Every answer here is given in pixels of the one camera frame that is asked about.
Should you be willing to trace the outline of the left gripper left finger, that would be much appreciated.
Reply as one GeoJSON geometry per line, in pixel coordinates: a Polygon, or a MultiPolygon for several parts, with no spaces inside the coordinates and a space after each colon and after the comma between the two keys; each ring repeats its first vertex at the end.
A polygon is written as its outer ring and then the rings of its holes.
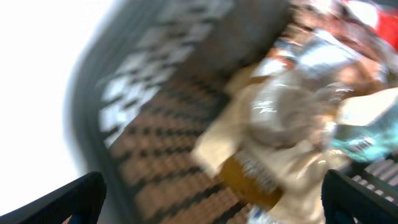
{"type": "Polygon", "coordinates": [[[90,172],[47,195],[1,216],[1,224],[96,224],[107,187],[100,172],[90,172]]]}

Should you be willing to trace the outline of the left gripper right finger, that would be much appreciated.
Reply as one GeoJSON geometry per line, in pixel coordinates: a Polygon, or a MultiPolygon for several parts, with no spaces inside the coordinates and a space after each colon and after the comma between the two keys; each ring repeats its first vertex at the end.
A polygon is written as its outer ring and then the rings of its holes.
{"type": "Polygon", "coordinates": [[[397,205],[337,170],[325,175],[322,205],[326,224],[397,224],[397,205]]]}

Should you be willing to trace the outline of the teal small snack packet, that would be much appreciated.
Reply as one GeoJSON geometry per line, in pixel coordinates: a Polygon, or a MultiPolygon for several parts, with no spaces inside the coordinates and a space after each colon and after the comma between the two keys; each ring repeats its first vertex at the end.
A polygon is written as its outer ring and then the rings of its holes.
{"type": "Polygon", "coordinates": [[[369,125],[340,124],[330,146],[355,161],[370,162],[397,150],[397,105],[391,106],[369,125]]]}

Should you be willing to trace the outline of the cream pouch with label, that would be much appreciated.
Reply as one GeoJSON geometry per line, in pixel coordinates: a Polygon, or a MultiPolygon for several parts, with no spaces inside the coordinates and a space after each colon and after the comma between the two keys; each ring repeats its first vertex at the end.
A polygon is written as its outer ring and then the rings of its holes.
{"type": "Polygon", "coordinates": [[[328,170],[397,202],[397,150],[370,162],[330,146],[337,126],[371,124],[397,105],[397,84],[358,96],[298,98],[238,92],[200,137],[194,158],[254,204],[250,223],[325,223],[322,183],[328,170]]]}

